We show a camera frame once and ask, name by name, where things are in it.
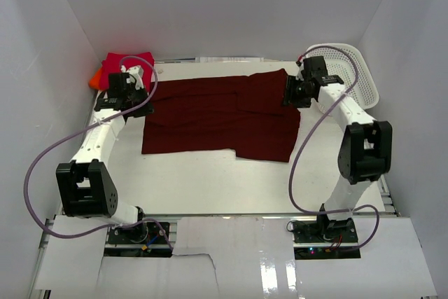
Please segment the dark red t-shirt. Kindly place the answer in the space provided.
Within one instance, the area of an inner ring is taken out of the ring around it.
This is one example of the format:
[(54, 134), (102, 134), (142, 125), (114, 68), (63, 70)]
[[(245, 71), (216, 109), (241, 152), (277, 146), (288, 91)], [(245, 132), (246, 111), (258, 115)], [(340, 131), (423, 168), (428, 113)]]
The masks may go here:
[(159, 83), (146, 116), (144, 155), (230, 149), (238, 158), (288, 162), (300, 112), (283, 104), (285, 69)]

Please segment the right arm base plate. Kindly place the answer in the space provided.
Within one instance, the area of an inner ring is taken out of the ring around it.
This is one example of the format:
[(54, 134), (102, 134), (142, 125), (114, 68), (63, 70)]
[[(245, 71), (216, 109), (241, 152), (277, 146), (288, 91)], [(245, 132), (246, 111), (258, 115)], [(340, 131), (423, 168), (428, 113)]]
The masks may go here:
[(323, 231), (316, 221), (293, 219), (286, 224), (293, 235), (295, 260), (360, 259), (358, 235), (353, 221), (344, 228)]

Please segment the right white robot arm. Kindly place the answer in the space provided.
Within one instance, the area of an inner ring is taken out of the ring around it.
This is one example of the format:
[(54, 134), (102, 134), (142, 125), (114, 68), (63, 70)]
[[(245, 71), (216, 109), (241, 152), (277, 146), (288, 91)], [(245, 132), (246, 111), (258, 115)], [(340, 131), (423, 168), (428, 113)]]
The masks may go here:
[(339, 178), (330, 197), (314, 212), (313, 222), (293, 221), (287, 226), (295, 241), (355, 242), (352, 219), (357, 204), (372, 182), (389, 172), (393, 128), (375, 120), (347, 93), (344, 81), (329, 74), (322, 56), (301, 58), (299, 78), (286, 82), (283, 102), (305, 108), (316, 101), (334, 118), (343, 132), (337, 156)]

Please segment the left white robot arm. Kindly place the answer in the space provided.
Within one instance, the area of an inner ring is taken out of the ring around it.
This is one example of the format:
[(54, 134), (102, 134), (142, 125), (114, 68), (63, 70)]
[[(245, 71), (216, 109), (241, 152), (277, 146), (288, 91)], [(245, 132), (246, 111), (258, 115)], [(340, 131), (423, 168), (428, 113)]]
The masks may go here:
[(148, 91), (143, 77), (140, 66), (123, 67), (120, 73), (108, 76), (109, 87), (98, 94), (93, 108), (91, 123), (97, 126), (85, 133), (71, 161), (59, 164), (56, 169), (65, 215), (124, 225), (123, 232), (132, 242), (146, 238), (148, 225), (141, 221), (140, 207), (119, 200), (107, 164), (127, 119), (153, 112), (151, 103), (146, 101)]

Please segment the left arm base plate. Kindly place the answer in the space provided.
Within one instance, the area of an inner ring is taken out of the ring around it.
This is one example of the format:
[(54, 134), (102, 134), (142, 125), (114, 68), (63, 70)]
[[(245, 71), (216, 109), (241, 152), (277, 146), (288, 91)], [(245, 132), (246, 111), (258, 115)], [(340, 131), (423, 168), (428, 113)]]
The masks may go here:
[(175, 228), (169, 222), (147, 222), (134, 229), (110, 229), (104, 247), (105, 257), (170, 258), (172, 251), (164, 235), (174, 242)]

